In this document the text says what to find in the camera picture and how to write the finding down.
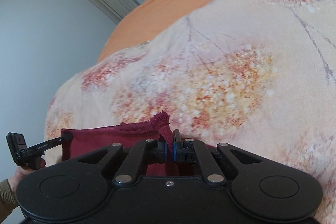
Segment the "maroon cloth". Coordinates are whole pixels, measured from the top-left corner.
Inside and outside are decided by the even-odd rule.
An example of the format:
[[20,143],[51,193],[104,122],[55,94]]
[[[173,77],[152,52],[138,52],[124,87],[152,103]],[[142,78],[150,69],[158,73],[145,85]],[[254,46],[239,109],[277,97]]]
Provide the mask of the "maroon cloth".
[[132,147],[136,142],[146,139],[158,139],[162,135],[167,142],[166,164],[148,166],[147,175],[177,176],[178,169],[172,162],[173,133],[169,128],[169,115],[162,111],[147,122],[121,123],[118,126],[92,129],[61,129],[61,134],[71,132],[73,139],[62,144],[63,160],[68,160],[111,143],[122,143]]

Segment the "folded cloth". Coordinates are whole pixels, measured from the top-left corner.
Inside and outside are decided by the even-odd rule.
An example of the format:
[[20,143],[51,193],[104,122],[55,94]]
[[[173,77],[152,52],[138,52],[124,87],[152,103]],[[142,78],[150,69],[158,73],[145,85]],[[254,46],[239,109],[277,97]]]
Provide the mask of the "folded cloth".
[[158,139],[163,136],[167,142],[167,163],[151,164],[147,175],[176,176],[177,166],[172,162],[173,133],[169,128],[169,115],[162,111],[149,121],[136,123],[121,123],[118,126],[92,129],[61,129],[61,135],[71,132],[73,139],[62,144],[63,160],[68,160],[111,143],[122,143],[124,147],[132,147],[136,142],[148,138]]

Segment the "metal screw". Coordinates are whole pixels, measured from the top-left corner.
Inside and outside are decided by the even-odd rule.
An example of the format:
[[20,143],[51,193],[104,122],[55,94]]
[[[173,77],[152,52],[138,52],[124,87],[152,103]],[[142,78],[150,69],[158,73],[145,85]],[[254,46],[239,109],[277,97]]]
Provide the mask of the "metal screw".
[[224,180],[224,177],[221,175],[212,174],[212,175],[209,175],[207,179],[208,181],[212,183],[217,183],[217,182],[222,182]]
[[129,175],[118,175],[115,177],[115,181],[120,184],[130,182],[131,180],[132,180],[132,177]]
[[166,181],[166,186],[173,186],[174,185],[174,182],[172,181]]

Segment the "person's arm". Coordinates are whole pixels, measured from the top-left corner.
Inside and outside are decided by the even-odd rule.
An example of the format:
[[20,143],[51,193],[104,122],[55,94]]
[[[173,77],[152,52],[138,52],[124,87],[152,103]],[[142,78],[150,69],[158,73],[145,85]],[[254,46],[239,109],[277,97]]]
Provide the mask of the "person's arm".
[[[45,161],[41,161],[41,168],[45,167]],[[14,176],[0,182],[0,223],[18,206],[15,198],[15,192],[19,182],[34,170],[28,167],[18,167]]]

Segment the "ribbed cuff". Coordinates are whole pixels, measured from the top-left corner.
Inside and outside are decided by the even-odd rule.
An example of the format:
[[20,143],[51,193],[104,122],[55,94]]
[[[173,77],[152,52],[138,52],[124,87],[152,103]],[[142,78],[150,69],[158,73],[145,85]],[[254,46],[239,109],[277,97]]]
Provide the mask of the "ribbed cuff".
[[16,198],[6,179],[0,182],[0,202],[8,211],[12,211],[18,206]]

